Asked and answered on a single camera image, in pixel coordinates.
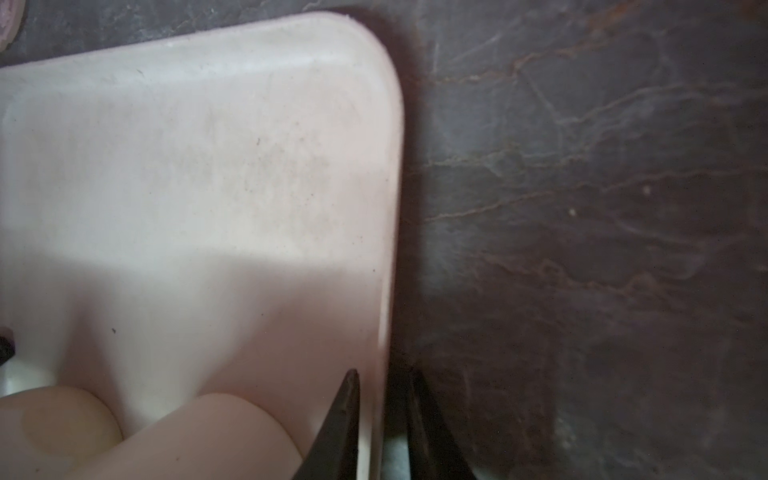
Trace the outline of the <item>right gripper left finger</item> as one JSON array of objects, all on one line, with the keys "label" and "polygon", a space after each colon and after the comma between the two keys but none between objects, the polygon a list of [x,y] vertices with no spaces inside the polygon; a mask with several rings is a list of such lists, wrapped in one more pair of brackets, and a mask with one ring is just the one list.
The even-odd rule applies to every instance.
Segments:
[{"label": "right gripper left finger", "polygon": [[293,480],[355,480],[360,422],[360,378],[350,369]]}]

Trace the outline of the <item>white mug purple outside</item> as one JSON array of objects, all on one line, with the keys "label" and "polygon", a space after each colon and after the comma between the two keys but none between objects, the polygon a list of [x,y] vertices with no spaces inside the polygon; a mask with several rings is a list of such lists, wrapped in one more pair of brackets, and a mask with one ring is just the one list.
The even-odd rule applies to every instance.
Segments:
[{"label": "white mug purple outside", "polygon": [[265,410],[229,394],[178,408],[70,474],[70,479],[290,479],[302,463]]}]

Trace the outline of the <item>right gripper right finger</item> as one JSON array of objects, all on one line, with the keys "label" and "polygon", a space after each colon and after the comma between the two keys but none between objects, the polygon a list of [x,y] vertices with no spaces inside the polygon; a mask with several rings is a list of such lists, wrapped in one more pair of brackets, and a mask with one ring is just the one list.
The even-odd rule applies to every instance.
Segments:
[{"label": "right gripper right finger", "polygon": [[407,436],[412,479],[476,479],[423,373],[408,373]]}]

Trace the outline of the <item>pink flower coaster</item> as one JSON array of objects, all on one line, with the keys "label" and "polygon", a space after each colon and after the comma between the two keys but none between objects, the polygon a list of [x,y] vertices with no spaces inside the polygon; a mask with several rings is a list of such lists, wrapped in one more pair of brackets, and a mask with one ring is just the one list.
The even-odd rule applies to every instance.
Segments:
[{"label": "pink flower coaster", "polygon": [[25,0],[0,0],[0,51],[14,41],[24,17]]}]

